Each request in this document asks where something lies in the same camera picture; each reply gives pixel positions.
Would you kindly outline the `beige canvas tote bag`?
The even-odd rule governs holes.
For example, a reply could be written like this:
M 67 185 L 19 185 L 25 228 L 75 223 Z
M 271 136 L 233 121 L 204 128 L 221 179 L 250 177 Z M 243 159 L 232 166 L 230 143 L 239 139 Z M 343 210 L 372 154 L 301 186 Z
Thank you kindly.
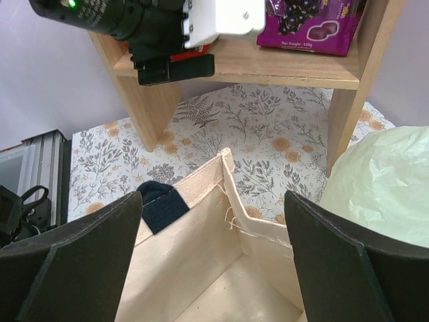
M 305 321 L 288 231 L 242 204 L 230 149 L 173 185 L 139 187 L 143 215 L 118 321 Z

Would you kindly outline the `light green plastic bag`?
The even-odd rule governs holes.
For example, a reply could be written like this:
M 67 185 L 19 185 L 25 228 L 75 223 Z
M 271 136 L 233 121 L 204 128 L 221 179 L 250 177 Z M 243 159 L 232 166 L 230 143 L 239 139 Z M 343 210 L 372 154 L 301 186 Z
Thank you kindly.
M 428 127 L 368 133 L 332 167 L 320 206 L 388 237 L 428 246 Z

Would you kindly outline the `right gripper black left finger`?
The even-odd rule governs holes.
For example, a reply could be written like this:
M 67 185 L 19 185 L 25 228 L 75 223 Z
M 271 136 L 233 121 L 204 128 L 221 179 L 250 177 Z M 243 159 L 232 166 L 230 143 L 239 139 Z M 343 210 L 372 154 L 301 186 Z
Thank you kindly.
M 99 211 L 1 249 L 2 321 L 114 321 L 142 201 Z

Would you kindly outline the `purple snack packet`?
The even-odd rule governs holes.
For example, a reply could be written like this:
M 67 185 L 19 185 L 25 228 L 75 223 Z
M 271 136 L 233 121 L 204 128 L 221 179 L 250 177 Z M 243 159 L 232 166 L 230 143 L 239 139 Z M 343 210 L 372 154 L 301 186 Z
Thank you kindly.
M 365 5 L 359 0 L 266 1 L 257 45 L 345 57 Z

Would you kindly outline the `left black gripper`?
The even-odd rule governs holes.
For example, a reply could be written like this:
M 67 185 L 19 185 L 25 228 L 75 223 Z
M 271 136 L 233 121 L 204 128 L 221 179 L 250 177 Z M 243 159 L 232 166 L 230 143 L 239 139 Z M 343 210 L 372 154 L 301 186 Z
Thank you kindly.
M 190 53 L 185 48 L 183 1 L 140 1 L 142 13 L 136 30 L 127 40 L 133 67 L 141 86 L 160 85 L 215 73 L 215 58 L 203 54 L 172 60 L 176 54 Z

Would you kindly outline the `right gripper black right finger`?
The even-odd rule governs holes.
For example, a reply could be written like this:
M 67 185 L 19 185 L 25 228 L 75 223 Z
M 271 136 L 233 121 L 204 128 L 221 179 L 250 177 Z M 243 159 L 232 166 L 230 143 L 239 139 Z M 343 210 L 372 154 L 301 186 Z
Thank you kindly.
M 284 196 L 308 321 L 427 321 L 428 248 Z

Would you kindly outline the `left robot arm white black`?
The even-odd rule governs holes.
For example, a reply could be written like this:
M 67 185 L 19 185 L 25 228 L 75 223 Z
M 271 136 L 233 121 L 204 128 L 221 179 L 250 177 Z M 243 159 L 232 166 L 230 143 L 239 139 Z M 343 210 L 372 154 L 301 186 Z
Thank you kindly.
M 89 32 L 111 36 L 129 46 L 141 86 L 160 85 L 215 73 L 215 58 L 203 54 L 173 61 L 187 53 L 183 1 L 31 1 L 37 15 Z

